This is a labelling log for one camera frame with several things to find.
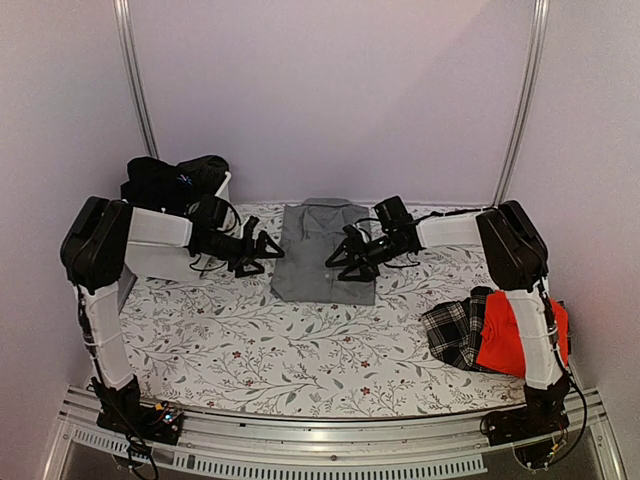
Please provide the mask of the aluminium frame post left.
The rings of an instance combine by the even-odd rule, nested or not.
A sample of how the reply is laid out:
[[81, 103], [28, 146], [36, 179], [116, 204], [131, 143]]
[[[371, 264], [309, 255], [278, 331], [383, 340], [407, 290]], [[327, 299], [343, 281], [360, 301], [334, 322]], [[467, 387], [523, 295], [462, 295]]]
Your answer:
[[114, 0], [113, 5], [125, 73], [143, 145], [149, 156], [158, 157], [157, 143], [145, 98], [144, 85], [136, 52], [130, 2], [127, 0]]

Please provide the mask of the dark olive garment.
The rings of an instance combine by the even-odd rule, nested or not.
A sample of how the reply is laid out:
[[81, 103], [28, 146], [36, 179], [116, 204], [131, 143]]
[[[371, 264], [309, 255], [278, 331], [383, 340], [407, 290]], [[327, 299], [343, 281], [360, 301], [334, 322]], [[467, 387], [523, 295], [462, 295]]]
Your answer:
[[215, 192], [230, 171], [229, 163], [218, 155], [204, 155], [182, 161], [177, 166], [188, 173], [199, 188], [207, 192]]

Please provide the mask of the aluminium table front rail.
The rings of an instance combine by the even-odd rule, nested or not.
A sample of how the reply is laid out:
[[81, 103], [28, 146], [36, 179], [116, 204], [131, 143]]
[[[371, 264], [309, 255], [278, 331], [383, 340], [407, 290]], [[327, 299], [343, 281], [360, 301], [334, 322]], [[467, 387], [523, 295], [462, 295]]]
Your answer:
[[285, 412], [182, 403], [173, 445], [132, 452], [99, 427], [90, 387], [70, 387], [54, 421], [45, 479], [630, 479], [609, 412], [593, 388], [565, 399], [568, 425], [498, 444], [486, 416], [519, 413], [522, 399], [465, 396], [448, 410], [439, 390], [399, 400], [392, 412], [367, 404], [326, 410], [315, 398]]

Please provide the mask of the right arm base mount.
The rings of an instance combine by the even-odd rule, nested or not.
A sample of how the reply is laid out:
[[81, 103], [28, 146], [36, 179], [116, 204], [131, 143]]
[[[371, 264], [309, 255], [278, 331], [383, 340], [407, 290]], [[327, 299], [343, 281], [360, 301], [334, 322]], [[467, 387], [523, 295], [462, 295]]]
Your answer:
[[491, 446], [513, 444], [547, 435], [546, 439], [512, 448], [517, 462], [528, 470], [547, 469], [566, 445], [569, 419], [563, 406], [549, 415], [527, 406], [496, 410], [483, 416], [480, 432]]

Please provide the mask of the aluminium frame post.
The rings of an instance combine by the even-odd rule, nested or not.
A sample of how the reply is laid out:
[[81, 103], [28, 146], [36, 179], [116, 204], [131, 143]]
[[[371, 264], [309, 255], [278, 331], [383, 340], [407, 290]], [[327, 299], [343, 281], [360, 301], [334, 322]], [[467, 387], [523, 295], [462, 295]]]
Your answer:
[[515, 172], [543, 56], [549, 7], [549, 0], [536, 0], [534, 2], [523, 79], [516, 105], [514, 122], [500, 169], [498, 183], [493, 195], [492, 204], [494, 206], [502, 203], [507, 198]]
[[158, 157], [157, 143], [145, 98], [144, 85], [136, 52], [130, 2], [127, 0], [114, 0], [113, 5], [125, 73], [143, 145], [149, 156]]

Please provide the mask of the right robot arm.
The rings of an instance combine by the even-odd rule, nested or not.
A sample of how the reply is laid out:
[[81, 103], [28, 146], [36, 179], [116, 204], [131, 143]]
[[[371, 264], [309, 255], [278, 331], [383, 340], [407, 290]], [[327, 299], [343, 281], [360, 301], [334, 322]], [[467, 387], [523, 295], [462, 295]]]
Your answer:
[[375, 205], [382, 235], [369, 239], [356, 225], [343, 228], [344, 239], [326, 259], [342, 281], [371, 282], [379, 267], [406, 253], [435, 247], [482, 248], [493, 283], [505, 293], [515, 314], [524, 350], [525, 401], [517, 427], [537, 436], [552, 424], [569, 391], [558, 325], [548, 295], [548, 249], [516, 200], [497, 206], [448, 213], [411, 215], [400, 197]]

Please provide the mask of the white plastic laundry basket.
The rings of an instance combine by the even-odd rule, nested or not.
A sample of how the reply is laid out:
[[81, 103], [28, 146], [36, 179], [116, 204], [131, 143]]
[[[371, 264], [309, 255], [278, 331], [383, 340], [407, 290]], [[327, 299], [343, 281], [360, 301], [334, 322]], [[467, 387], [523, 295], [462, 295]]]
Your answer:
[[[200, 276], [200, 272], [189, 268], [196, 256], [187, 249], [192, 234], [189, 210], [204, 194], [198, 186], [197, 190], [198, 201], [183, 215], [137, 207], [124, 200], [132, 207], [125, 265], [133, 274], [177, 282], [194, 281]], [[204, 268], [203, 263], [209, 258], [203, 255], [196, 267]]]

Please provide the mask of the black white plaid garment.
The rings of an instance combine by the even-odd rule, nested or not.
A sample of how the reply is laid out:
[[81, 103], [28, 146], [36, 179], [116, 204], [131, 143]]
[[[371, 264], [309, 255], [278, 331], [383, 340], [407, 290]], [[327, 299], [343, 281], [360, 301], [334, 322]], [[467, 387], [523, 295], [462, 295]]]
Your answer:
[[437, 304], [421, 316], [430, 354], [465, 371], [492, 373], [478, 364], [487, 299], [493, 289], [474, 287], [464, 300]]

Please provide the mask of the red folded t-shirt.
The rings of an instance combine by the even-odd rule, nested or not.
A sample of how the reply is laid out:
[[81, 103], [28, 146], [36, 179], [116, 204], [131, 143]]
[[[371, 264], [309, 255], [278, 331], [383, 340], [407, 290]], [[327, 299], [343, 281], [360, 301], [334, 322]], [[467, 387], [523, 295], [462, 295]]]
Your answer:
[[486, 298], [482, 341], [476, 363], [489, 370], [525, 378], [525, 356], [513, 309], [502, 291]]

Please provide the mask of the grey button-up shirt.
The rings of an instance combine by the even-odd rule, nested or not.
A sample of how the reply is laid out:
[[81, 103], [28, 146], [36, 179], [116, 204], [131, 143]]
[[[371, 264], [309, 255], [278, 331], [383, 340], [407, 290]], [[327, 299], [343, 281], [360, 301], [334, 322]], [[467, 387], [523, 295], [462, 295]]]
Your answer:
[[340, 198], [310, 198], [284, 207], [280, 247], [271, 291], [286, 302], [372, 306], [375, 284], [341, 281], [325, 265], [346, 238], [343, 227], [365, 218], [369, 209]]

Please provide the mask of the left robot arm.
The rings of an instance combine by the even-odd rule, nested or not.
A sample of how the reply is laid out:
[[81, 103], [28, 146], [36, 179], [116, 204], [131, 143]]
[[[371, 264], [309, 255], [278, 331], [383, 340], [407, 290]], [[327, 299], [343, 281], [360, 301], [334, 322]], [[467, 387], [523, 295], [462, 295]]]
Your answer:
[[118, 296], [123, 271], [173, 281], [176, 267], [194, 269], [209, 257], [241, 278], [263, 272], [264, 260], [284, 255], [266, 231], [258, 230], [255, 216], [227, 227], [227, 205], [222, 197], [205, 195], [185, 213], [174, 214], [91, 196], [62, 242], [60, 259], [75, 290], [95, 392], [128, 434], [141, 433], [149, 415], [140, 405], [139, 382], [122, 337]]

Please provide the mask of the aluminium frame post right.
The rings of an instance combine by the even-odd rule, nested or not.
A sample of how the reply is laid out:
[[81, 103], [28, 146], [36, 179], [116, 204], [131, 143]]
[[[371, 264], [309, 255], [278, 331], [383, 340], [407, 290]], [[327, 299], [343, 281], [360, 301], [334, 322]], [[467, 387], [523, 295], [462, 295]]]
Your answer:
[[498, 183], [493, 195], [492, 204], [494, 206], [502, 203], [507, 198], [515, 172], [543, 56], [549, 7], [549, 0], [536, 0], [534, 2], [523, 79], [516, 105], [514, 122], [500, 169]]

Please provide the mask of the floral patterned table cover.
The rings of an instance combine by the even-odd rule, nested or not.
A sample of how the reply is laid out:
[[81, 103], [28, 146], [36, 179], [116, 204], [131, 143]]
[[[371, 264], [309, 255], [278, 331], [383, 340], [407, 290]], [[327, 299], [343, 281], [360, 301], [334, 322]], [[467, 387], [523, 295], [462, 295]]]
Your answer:
[[[285, 206], [250, 207], [279, 245]], [[211, 260], [194, 281], [139, 278], [127, 300], [116, 287], [87, 295], [104, 377], [118, 386], [136, 380], [150, 401], [267, 414], [308, 398], [326, 410], [363, 403], [392, 412], [430, 390], [448, 410], [483, 393], [524, 400], [521, 379], [460, 370], [429, 351], [421, 316], [489, 283], [481, 247], [404, 256], [373, 281], [372, 306], [283, 301], [271, 291], [276, 261], [236, 278]]]

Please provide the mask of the black garment with logo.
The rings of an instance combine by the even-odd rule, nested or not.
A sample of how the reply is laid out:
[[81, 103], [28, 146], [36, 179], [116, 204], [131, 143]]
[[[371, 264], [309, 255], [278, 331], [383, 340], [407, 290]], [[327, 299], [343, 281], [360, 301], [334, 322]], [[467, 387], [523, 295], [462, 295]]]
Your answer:
[[144, 156], [130, 160], [126, 169], [120, 194], [134, 206], [183, 215], [199, 199], [195, 181], [179, 166]]

